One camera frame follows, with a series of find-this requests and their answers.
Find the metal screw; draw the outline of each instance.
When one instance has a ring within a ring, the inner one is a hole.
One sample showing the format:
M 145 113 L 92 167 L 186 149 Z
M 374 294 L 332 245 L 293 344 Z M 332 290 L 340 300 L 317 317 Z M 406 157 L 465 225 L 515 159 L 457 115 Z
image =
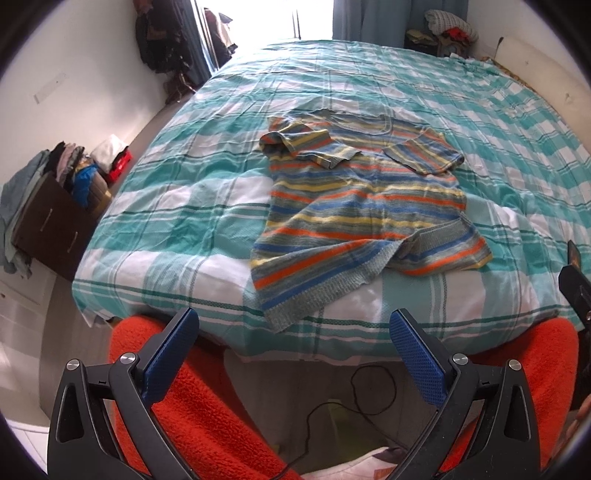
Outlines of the metal screw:
M 123 355 L 121 355 L 119 357 L 119 360 L 121 360 L 122 364 L 125 364 L 125 365 L 131 364 L 131 363 L 135 362 L 135 353 L 131 353 L 131 352 L 124 353 Z
M 78 368 L 79 366 L 80 366 L 80 361 L 74 359 L 74 360 L 70 360 L 66 364 L 66 369 L 68 369 L 68 370 L 76 370 L 76 368 Z
M 519 363 L 519 360 L 509 360 L 509 368 L 515 371 L 521 370 L 521 364 Z
M 463 353 L 456 353 L 452 359 L 458 365 L 466 365 L 468 363 L 468 357 Z

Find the bedding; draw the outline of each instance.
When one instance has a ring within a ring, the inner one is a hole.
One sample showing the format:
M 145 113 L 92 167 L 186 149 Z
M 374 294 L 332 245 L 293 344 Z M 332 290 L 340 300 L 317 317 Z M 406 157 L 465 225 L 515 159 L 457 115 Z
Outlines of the bedding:
M 258 147 L 272 116 L 320 109 L 432 127 L 461 152 L 482 268 L 376 280 L 274 333 L 249 259 L 272 180 Z M 159 133 L 98 225 L 73 283 L 87 316 L 174 314 L 251 359 L 357 364 L 396 357 L 388 319 L 407 308 L 452 351 L 505 343 L 564 316 L 567 241 L 591 273 L 591 158 L 531 90 L 494 65 L 342 41 L 297 41 L 232 59 Z

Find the drawer handle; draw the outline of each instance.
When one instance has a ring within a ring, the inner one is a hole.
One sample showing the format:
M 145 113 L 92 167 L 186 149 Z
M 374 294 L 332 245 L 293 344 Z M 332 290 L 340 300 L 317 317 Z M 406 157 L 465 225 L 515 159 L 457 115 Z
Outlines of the drawer handle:
M 76 243 L 76 239 L 78 238 L 78 232 L 74 232 L 74 238 L 72 239 L 72 243 L 70 244 L 70 248 L 66 253 L 70 253 L 72 251 L 72 247 Z
M 47 225 L 47 222 L 49 221 L 49 217 L 51 216 L 52 213 L 53 213 L 53 208 L 50 208 L 49 213 L 47 214 L 47 217 L 45 218 L 45 221 L 43 222 L 43 225 L 41 225 L 41 228 L 39 230 L 40 232 L 42 232 L 43 229 L 45 228 L 45 226 Z

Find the blue gripper pad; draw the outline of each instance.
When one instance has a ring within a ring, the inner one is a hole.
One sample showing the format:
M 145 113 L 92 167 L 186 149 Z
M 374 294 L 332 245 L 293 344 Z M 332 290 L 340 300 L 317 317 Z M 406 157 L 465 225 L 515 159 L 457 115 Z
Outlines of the blue gripper pad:
M 144 371 L 141 395 L 146 406 L 164 399 L 198 334 L 199 315 L 195 310 L 187 309 L 177 327 L 164 339 Z
M 437 408 L 441 407 L 447 397 L 444 372 L 414 329 L 398 311 L 390 315 L 390 339 L 423 400 Z

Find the mattress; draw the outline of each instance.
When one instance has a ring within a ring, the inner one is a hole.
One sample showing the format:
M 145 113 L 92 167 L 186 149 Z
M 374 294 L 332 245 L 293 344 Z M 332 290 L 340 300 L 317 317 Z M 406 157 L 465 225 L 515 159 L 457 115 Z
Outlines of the mattress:
M 462 152 L 454 173 L 493 259 L 409 277 L 386 269 L 274 333 L 249 258 L 272 181 L 258 141 L 268 119 L 327 108 L 430 126 Z M 591 158 L 548 103 L 491 64 L 343 41 L 271 45 L 231 60 L 158 134 L 99 223 L 73 283 L 88 316 L 173 315 L 250 359 L 335 364 L 395 358 L 404 307 L 450 351 L 475 353 L 564 316 L 567 241 L 591 273 Z

